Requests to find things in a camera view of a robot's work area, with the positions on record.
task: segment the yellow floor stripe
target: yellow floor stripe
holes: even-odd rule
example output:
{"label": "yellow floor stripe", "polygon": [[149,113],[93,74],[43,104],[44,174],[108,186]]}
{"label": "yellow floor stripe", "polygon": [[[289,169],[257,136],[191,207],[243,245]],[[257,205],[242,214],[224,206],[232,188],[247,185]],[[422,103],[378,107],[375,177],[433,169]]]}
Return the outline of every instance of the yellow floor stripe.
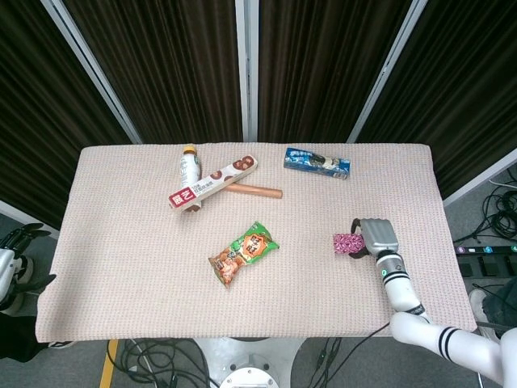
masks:
{"label": "yellow floor stripe", "polygon": [[[119,346],[119,340],[117,339],[110,339],[110,343],[107,346],[111,358],[115,360],[116,356],[116,349]],[[110,388],[111,386],[111,376],[113,375],[113,364],[111,363],[110,359],[107,357],[104,359],[104,368],[103,368],[103,375],[100,378],[100,385],[99,388]]]}

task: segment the black cable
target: black cable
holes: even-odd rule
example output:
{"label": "black cable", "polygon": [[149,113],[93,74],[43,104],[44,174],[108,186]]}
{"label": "black cable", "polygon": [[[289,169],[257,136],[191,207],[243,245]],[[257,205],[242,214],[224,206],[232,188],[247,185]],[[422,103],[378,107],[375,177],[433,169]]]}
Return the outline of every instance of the black cable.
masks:
{"label": "black cable", "polygon": [[510,176],[510,178],[512,178],[512,180],[514,180],[515,182],[517,182],[517,179],[511,174],[511,171],[510,171],[510,168],[507,168],[506,169],[506,172],[508,173],[508,175]]}
{"label": "black cable", "polygon": [[[203,361],[203,368],[201,368],[184,349],[179,347],[181,343],[185,342],[196,346]],[[127,339],[124,341],[124,347],[120,354],[120,364],[116,363],[109,352],[109,341],[106,345],[106,353],[108,359],[117,370],[125,373],[134,382],[155,384],[159,388],[175,388],[182,386],[179,384],[179,379],[181,378],[190,382],[195,388],[200,388],[198,381],[202,383],[202,386],[207,388],[211,387],[211,383],[219,387],[219,385],[210,378],[208,374],[208,363],[203,351],[193,339],[141,339],[135,340],[134,342]],[[184,369],[176,368],[174,358],[177,354],[189,360],[201,372],[201,376]],[[157,357],[161,357],[165,361],[158,362]],[[141,371],[133,372],[130,370],[131,366],[135,365],[135,362]],[[168,382],[161,377],[165,373],[170,374],[170,378],[167,378]]]}
{"label": "black cable", "polygon": [[316,369],[313,372],[313,375],[310,377],[310,382],[307,388],[309,388],[313,384],[314,376],[316,376],[317,371],[322,367],[323,361],[326,357],[326,347],[329,345],[330,338],[326,339],[325,346],[320,351],[320,355],[317,357]]}
{"label": "black cable", "polygon": [[[513,175],[508,171],[513,180],[506,182],[517,183]],[[483,219],[476,229],[462,238],[458,238],[453,242],[461,243],[465,240],[474,238],[478,243],[481,241],[478,237],[497,237],[517,243],[517,191],[510,190],[504,192],[502,195],[496,194],[498,190],[503,189],[504,186],[497,186],[484,200],[481,205]],[[489,215],[490,204],[495,201],[496,212]],[[486,230],[492,230],[495,235],[483,234]]]}
{"label": "black cable", "polygon": [[498,296],[496,293],[493,293],[492,291],[490,291],[489,289],[487,289],[486,287],[483,287],[482,285],[478,285],[476,283],[472,283],[472,286],[475,288],[475,289],[482,289],[483,291],[485,291],[486,293],[489,293],[490,295],[494,295],[496,298],[498,298],[501,302],[503,302],[505,305],[509,306],[512,310],[515,310],[517,311],[517,308],[515,308],[515,306],[513,306],[512,304],[508,303],[507,301],[505,301],[504,299],[502,299],[500,296]]}
{"label": "black cable", "polygon": [[488,287],[503,287],[503,286],[504,285],[484,285],[483,287],[488,288]]}
{"label": "black cable", "polygon": [[497,323],[490,323],[490,322],[479,322],[479,321],[476,321],[476,324],[478,326],[489,327],[490,329],[495,329],[495,330],[501,331],[501,332],[505,332],[505,331],[509,331],[511,329],[515,329],[515,327],[512,327],[512,326],[499,325]]}
{"label": "black cable", "polygon": [[[386,327],[389,326],[389,323],[386,323],[383,327],[380,327],[378,328],[377,330],[375,330],[373,333],[369,334],[367,337],[363,338],[360,342],[357,343],[356,346],[354,346],[352,348],[352,350],[349,351],[349,353],[347,354],[347,356],[345,357],[345,359],[343,360],[343,362],[338,366],[338,368],[330,375],[330,377],[328,377],[328,374],[330,372],[330,368],[332,367],[332,364],[334,363],[335,359],[336,359],[336,356],[338,355],[338,350],[339,350],[339,347],[341,346],[341,340],[342,338],[339,338],[339,339],[335,339],[334,340],[334,343],[333,345],[335,344],[335,348],[334,350],[336,351],[334,353],[334,355],[332,354],[332,349],[330,350],[330,354],[329,354],[329,357],[327,358],[326,360],[326,365],[325,365],[325,369],[323,371],[323,373],[320,375],[320,377],[316,380],[316,383],[314,383],[314,385],[311,387],[310,386],[310,383],[309,383],[309,387],[310,388],[317,388],[318,386],[320,388],[323,388],[323,387],[327,387],[327,384],[330,382],[330,380],[332,380],[332,378],[334,378],[335,374],[343,367],[343,365],[348,361],[348,359],[350,358],[350,356],[355,352],[355,350],[361,346],[362,344],[364,344],[366,341],[368,341],[370,338],[372,338],[375,334],[377,334],[379,331],[382,331],[384,330]],[[316,371],[317,372],[320,367],[322,366],[322,363],[319,362],[319,359],[318,359],[318,365],[317,365],[317,368],[316,368]]]}
{"label": "black cable", "polygon": [[368,341],[370,338],[372,338],[375,334],[377,334],[379,331],[383,331],[386,327],[389,326],[389,323],[386,323],[383,327],[380,327],[378,328],[377,330],[375,330],[373,333],[371,333],[370,335],[368,335],[368,337],[365,337],[363,338],[356,346],[354,346],[352,348],[352,350],[349,351],[349,353],[347,354],[347,356],[345,357],[345,359],[343,360],[343,362],[341,364],[339,364],[338,368],[334,371],[334,373],[332,373],[329,377],[329,382],[330,380],[332,380],[332,378],[336,375],[336,373],[343,367],[343,365],[345,365],[345,363],[348,361],[348,359],[351,357],[352,354],[354,354],[355,350],[361,346],[362,344],[364,344],[366,341]]}

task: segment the white bottle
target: white bottle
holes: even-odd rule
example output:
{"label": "white bottle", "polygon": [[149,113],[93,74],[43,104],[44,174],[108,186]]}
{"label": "white bottle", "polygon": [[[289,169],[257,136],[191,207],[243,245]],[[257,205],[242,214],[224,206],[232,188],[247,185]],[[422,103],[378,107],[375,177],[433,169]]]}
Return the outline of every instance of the white bottle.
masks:
{"label": "white bottle", "polygon": [[[200,161],[197,158],[197,149],[193,144],[185,145],[183,156],[179,163],[181,168],[181,187],[185,188],[196,183],[201,178]],[[201,209],[201,201],[195,202],[188,212],[197,212]]]}

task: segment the dark curtain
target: dark curtain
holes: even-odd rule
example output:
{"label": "dark curtain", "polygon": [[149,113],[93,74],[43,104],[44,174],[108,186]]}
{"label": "dark curtain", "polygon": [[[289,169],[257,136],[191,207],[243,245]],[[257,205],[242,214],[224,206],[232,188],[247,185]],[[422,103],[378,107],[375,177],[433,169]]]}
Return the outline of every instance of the dark curtain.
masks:
{"label": "dark curtain", "polygon": [[241,141],[234,0],[65,0],[147,143]]}
{"label": "dark curtain", "polygon": [[410,3],[261,1],[258,139],[345,141]]}
{"label": "dark curtain", "polygon": [[427,3],[358,141],[431,146],[447,197],[517,147],[517,2]]}
{"label": "dark curtain", "polygon": [[0,200],[59,228],[81,149],[128,138],[39,1],[1,1],[0,31]]}

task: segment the white robotic arm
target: white robotic arm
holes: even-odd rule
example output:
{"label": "white robotic arm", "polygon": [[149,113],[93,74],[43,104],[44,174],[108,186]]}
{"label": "white robotic arm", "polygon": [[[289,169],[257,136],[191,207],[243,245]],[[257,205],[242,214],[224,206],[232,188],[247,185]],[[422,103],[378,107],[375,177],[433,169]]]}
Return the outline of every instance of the white robotic arm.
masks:
{"label": "white robotic arm", "polygon": [[32,260],[23,252],[34,238],[50,234],[47,230],[40,230],[42,226],[40,223],[28,224],[0,238],[0,311],[6,314],[13,314],[19,308],[23,293],[41,289],[56,277],[48,275],[28,284]]}
{"label": "white robotic arm", "polygon": [[370,254],[385,284],[389,301],[397,313],[390,322],[393,338],[404,344],[427,348],[458,365],[502,384],[517,387],[517,328],[505,333],[501,344],[454,327],[435,325],[414,291],[398,241],[388,220],[354,220],[352,233],[360,226],[366,249],[352,257]]}

